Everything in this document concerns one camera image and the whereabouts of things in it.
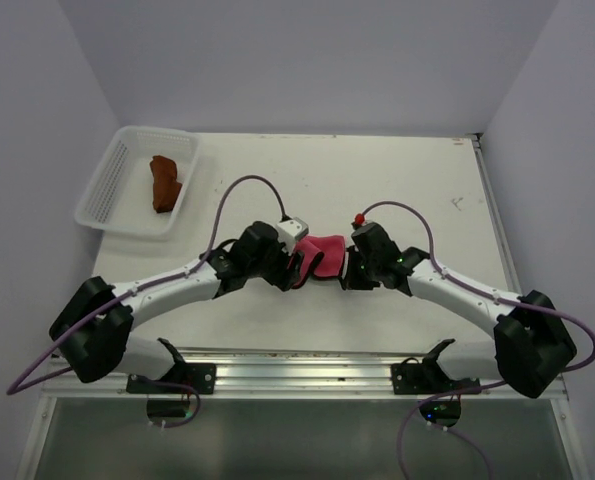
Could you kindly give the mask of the pink towel black trim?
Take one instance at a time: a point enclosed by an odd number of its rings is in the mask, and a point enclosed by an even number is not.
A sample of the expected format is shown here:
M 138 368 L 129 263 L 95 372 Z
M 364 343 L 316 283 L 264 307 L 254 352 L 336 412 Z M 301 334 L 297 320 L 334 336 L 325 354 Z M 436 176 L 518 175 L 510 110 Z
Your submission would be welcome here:
M 301 288 L 310 279 L 327 281 L 341 278 L 346 263 L 346 241 L 342 235 L 308 235 L 297 243 L 295 252 L 303 255 L 303 261 L 293 289 Z

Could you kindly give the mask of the brown towel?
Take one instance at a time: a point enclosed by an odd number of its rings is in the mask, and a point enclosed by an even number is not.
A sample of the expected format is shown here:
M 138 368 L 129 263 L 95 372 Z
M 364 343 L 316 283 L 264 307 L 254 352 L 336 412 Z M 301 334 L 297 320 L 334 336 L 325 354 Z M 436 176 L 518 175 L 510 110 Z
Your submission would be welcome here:
M 153 209 L 167 213 L 174 209 L 182 184 L 178 181 L 176 163 L 165 156 L 152 157 L 149 164 L 153 176 Z

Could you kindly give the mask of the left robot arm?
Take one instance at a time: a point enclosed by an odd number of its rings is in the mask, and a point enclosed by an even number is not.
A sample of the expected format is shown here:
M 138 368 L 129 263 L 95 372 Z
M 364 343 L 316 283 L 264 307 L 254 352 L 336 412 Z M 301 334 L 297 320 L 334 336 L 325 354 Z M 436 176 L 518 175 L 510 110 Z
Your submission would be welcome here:
M 256 221 L 238 239 L 211 246 L 172 271 L 115 285 L 92 277 L 59 314 L 49 336 L 83 383 L 117 372 L 174 392 L 189 385 L 188 364 L 170 341 L 145 340 L 134 330 L 184 305 L 240 290 L 253 278 L 290 290 L 304 260 L 296 246 L 308 232 L 297 218 L 275 225 Z

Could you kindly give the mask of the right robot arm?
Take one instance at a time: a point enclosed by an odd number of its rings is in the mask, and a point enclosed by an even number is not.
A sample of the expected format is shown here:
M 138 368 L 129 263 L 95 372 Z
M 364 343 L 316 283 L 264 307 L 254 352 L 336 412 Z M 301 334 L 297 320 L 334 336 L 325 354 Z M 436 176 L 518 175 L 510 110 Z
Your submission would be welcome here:
M 521 296 L 483 284 L 466 288 L 465 278 L 449 280 L 428 252 L 400 249 L 374 222 L 355 226 L 351 239 L 345 289 L 398 291 L 445 308 L 489 337 L 465 344 L 441 341 L 420 360 L 394 365 L 396 384 L 405 382 L 414 393 L 441 393 L 494 379 L 537 398 L 576 356 L 548 296 L 538 291 Z

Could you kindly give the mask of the white plastic basket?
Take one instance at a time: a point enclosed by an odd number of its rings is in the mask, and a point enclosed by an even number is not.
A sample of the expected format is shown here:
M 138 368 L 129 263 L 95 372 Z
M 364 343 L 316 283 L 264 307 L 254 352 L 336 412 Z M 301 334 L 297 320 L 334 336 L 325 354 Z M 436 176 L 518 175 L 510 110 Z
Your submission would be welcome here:
M 185 202 L 202 148 L 201 136 L 182 130 L 125 126 L 113 136 L 75 210 L 85 227 L 132 237 L 168 236 Z M 153 207 L 150 162 L 157 155 L 176 164 L 180 193 L 169 212 Z

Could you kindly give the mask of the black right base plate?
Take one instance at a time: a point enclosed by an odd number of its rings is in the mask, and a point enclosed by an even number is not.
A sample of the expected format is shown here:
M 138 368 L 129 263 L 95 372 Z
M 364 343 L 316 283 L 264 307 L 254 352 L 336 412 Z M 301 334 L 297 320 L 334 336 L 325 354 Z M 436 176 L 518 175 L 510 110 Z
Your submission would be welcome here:
M 395 395 L 433 395 L 480 386 L 477 379 L 452 380 L 438 366 L 426 365 L 412 357 L 392 364 L 390 375 Z

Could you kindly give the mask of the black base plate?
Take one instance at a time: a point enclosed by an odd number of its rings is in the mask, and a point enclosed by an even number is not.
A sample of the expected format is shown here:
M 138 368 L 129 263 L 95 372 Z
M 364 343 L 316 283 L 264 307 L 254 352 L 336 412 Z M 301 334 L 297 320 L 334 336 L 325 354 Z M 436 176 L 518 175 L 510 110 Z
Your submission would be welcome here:
M 426 365 L 412 357 L 392 364 L 390 375 L 395 395 L 433 395 L 480 386 L 477 379 L 452 380 L 438 366 Z
M 158 380 L 131 375 L 126 392 L 129 394 L 185 394 L 188 387 L 199 395 L 214 393 L 217 379 L 217 366 L 214 363 L 184 363 L 175 365 L 169 373 Z

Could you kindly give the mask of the aluminium mounting rail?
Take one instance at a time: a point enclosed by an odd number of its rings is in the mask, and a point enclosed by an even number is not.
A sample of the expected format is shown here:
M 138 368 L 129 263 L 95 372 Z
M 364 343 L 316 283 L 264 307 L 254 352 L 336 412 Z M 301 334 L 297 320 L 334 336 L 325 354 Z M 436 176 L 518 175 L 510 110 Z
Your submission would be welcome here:
M 406 399 L 394 395 L 390 367 L 411 355 L 364 352 L 290 352 L 180 349 L 190 363 L 214 364 L 209 399 Z M 129 396 L 122 373 L 90 384 L 67 373 L 44 383 L 41 393 L 58 398 Z

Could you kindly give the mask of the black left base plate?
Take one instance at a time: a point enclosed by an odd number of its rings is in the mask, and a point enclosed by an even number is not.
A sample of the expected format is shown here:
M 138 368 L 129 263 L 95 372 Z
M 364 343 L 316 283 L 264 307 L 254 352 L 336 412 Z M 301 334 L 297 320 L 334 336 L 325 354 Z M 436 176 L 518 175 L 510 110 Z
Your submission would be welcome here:
M 217 379 L 217 366 L 214 363 L 184 363 L 175 365 L 169 373 L 158 380 L 131 375 L 126 392 L 129 394 L 185 394 L 188 387 L 199 395 L 214 393 Z

